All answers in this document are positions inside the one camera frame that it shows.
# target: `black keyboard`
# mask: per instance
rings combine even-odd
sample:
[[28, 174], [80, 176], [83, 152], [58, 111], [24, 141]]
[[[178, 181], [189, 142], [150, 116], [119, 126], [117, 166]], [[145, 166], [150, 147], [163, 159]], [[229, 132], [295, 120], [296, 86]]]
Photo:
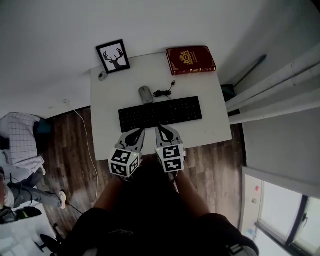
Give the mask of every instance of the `black keyboard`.
[[179, 98], [119, 110], [121, 131], [202, 119], [198, 97]]

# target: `small round object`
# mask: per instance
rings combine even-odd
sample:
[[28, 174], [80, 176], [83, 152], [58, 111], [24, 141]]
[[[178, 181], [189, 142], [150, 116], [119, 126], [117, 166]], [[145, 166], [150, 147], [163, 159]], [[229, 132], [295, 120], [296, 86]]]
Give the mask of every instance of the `small round object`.
[[107, 77], [108, 77], [108, 74], [107, 74], [107, 72], [105, 72], [105, 71], [101, 72], [101, 73], [99, 74], [99, 76], [98, 76], [98, 78], [99, 78], [100, 81], [106, 80]]

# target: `jeans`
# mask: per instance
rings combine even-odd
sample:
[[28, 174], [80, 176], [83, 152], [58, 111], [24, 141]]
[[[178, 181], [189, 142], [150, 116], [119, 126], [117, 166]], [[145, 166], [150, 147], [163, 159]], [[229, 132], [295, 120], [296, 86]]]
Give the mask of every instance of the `jeans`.
[[39, 169], [19, 183], [8, 184], [8, 187], [11, 189], [14, 196], [13, 208], [17, 208], [29, 201], [36, 201], [38, 203], [55, 208], [61, 207], [62, 201], [57, 194], [43, 192], [39, 189], [34, 188], [34, 186], [36, 186], [42, 178], [43, 174]]

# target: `book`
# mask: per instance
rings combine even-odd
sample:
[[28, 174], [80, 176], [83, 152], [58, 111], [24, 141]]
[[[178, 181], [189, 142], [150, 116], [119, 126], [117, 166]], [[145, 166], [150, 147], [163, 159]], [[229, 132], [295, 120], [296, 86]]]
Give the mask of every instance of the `book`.
[[171, 74], [182, 75], [216, 71], [216, 64], [209, 48], [204, 45], [166, 49]]

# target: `picture frame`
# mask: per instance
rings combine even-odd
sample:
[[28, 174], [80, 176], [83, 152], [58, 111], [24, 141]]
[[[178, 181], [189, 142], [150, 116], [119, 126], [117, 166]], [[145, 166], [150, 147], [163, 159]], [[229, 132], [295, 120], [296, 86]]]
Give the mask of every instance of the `picture frame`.
[[108, 74], [131, 68], [122, 39], [99, 45], [96, 51]]

